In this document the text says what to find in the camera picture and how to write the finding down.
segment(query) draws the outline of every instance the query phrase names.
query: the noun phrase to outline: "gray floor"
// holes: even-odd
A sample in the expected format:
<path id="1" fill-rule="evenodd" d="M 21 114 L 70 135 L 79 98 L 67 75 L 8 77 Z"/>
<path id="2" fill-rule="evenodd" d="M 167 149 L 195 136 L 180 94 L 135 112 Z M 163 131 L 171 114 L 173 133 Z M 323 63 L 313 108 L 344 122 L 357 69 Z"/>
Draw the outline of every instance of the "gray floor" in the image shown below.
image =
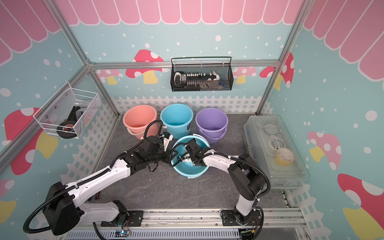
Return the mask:
<path id="1" fill-rule="evenodd" d="M 228 114 L 230 124 L 226 135 L 211 147 L 230 155 L 245 153 L 242 132 L 249 116 L 251 115 Z M 192 133 L 198 133 L 194 119 L 191 124 Z M 128 150 L 138 142 L 139 140 L 130 135 L 120 121 L 100 168 L 110 164 L 117 154 Z M 188 179 L 170 168 L 168 164 L 160 162 L 156 171 L 149 172 L 147 168 L 120 180 L 102 190 L 100 198 L 92 202 L 120 200 L 128 209 L 233 208 L 238 196 L 239 193 L 226 172 L 210 167 L 200 177 Z M 278 189 L 272 189 L 263 196 L 258 205 L 264 208 L 286 207 L 281 190 Z"/>

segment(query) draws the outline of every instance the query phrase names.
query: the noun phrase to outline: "clear plastic container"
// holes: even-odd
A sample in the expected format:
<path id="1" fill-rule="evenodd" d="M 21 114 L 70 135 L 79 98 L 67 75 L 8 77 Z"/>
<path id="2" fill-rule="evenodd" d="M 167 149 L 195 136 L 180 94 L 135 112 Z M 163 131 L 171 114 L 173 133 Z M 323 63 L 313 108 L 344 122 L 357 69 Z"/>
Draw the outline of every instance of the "clear plastic container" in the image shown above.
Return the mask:
<path id="1" fill-rule="evenodd" d="M 251 116 L 244 125 L 247 153 L 275 188 L 300 187 L 308 173 L 279 116 Z"/>

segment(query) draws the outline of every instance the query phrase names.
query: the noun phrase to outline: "pink bucket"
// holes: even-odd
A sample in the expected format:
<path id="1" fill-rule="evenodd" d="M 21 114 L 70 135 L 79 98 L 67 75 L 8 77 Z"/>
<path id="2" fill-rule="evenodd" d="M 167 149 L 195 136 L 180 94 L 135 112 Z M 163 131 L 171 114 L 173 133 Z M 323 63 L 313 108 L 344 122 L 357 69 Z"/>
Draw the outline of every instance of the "pink bucket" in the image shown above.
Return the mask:
<path id="1" fill-rule="evenodd" d="M 157 118 L 157 111 L 150 105 L 138 105 L 131 108 L 124 114 L 122 122 L 127 127 L 128 132 L 131 135 L 141 140 L 144 137 L 145 128 L 149 123 L 153 122 Z M 156 136 L 159 126 L 153 124 L 148 129 L 147 136 Z"/>

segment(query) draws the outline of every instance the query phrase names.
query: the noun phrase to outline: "metal mounting plate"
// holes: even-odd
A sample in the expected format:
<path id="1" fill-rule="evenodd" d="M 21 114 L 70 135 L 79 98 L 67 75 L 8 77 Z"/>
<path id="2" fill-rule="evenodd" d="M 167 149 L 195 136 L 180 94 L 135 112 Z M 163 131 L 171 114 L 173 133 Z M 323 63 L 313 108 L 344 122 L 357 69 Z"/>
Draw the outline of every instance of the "metal mounting plate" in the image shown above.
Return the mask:
<path id="1" fill-rule="evenodd" d="M 140 227 L 143 220 L 143 211 L 128 211 L 131 220 L 128 223 L 128 227 Z M 116 224 L 111 222 L 101 222 L 102 227 L 117 227 Z"/>
<path id="2" fill-rule="evenodd" d="M 233 210 L 222 210 L 220 215 L 222 217 L 223 226 L 240 226 L 240 224 L 235 219 Z M 261 218 L 259 211 L 252 211 L 250 216 L 251 220 L 249 221 L 249 223 L 247 223 L 244 226 L 260 225 L 259 217 Z"/>

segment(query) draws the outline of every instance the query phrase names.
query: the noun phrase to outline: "robotic arm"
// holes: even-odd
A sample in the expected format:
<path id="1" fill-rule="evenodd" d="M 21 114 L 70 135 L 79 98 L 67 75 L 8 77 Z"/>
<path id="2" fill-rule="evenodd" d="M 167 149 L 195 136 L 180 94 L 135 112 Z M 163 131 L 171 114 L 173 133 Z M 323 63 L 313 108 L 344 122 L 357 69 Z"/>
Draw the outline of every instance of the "robotic arm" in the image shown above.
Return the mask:
<path id="1" fill-rule="evenodd" d="M 147 130 L 157 122 L 160 123 L 158 136 L 147 137 Z M 158 165 L 159 162 L 164 162 L 174 167 L 182 161 L 192 162 L 194 166 L 216 167 L 229 173 L 240 193 L 234 209 L 235 219 L 238 224 L 246 225 L 250 221 L 257 201 L 270 189 L 267 176 L 253 159 L 248 154 L 229 156 L 211 148 L 203 149 L 196 144 L 195 139 L 188 143 L 179 143 L 172 150 L 168 150 L 167 147 L 172 140 L 172 135 L 167 132 L 160 134 L 161 127 L 162 122 L 160 120 L 150 123 L 144 133 L 143 140 L 128 151 L 116 156 L 109 166 L 67 185 L 62 185 L 61 182 L 53 184 L 48 191 L 46 201 L 32 212 L 25 221 L 24 232 L 38 233 L 52 230 L 54 235 L 61 235 L 78 224 L 93 222 L 96 233 L 98 233 L 95 222 L 100 221 L 123 226 L 128 222 L 130 216 L 120 201 L 112 201 L 107 204 L 88 204 L 85 201 L 107 186 L 145 169 L 148 164 L 157 163 Z M 175 159 L 175 156 L 179 154 L 176 148 L 180 145 L 184 145 L 186 153 Z M 261 192 L 265 184 L 267 184 L 267 189 Z M 41 210 L 49 226 L 30 229 L 30 222 Z"/>

